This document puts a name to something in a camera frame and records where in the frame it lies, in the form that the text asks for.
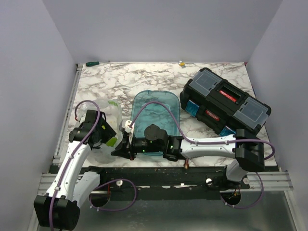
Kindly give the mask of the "green fake fruit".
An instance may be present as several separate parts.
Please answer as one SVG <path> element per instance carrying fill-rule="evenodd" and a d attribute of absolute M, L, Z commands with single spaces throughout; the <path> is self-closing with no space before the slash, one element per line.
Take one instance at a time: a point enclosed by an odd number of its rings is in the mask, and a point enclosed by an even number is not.
<path fill-rule="evenodd" d="M 112 137 L 109 141 L 106 142 L 106 146 L 114 147 L 117 142 L 117 137 Z"/>

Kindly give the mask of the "clear plastic bag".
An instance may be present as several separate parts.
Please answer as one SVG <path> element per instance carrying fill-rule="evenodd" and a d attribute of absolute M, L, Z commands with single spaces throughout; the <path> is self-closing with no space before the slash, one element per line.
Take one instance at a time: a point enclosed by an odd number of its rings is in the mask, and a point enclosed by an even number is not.
<path fill-rule="evenodd" d="M 116 132 L 116 135 L 113 137 L 113 144 L 111 146 L 104 143 L 101 144 L 101 146 L 95 145 L 83 166 L 114 167 L 119 157 L 112 156 L 111 152 L 115 150 L 115 147 L 123 138 L 123 135 L 119 131 L 119 125 L 122 121 L 121 106 L 117 100 L 107 98 L 98 98 L 94 100 L 94 102 L 99 106 L 99 109 L 105 113 L 106 121 Z"/>

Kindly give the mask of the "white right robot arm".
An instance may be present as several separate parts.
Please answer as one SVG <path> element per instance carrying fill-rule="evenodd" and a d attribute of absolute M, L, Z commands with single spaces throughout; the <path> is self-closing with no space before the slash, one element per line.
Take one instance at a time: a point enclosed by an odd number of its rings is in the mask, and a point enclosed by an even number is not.
<path fill-rule="evenodd" d="M 112 156 L 134 160 L 138 153 L 162 153 L 163 158 L 174 162 L 204 156 L 233 159 L 221 177 L 222 185 L 228 189 L 237 185 L 248 172 L 265 170 L 264 143 L 245 129 L 223 137 L 199 140 L 168 135 L 154 124 L 145 129 L 142 138 L 136 138 L 130 128 L 122 131 L 123 139 L 111 152 Z"/>

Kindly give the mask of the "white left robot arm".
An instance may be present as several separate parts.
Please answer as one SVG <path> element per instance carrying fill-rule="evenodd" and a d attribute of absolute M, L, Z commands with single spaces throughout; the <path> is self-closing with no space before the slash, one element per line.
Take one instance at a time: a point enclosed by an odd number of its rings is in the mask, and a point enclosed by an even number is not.
<path fill-rule="evenodd" d="M 89 172 L 77 184 L 77 178 L 90 151 L 107 144 L 116 136 L 102 111 L 87 110 L 84 121 L 69 133 L 66 156 L 44 195 L 36 196 L 34 209 L 42 227 L 72 231 L 79 220 L 80 207 L 94 188 L 102 190 L 104 175 Z"/>

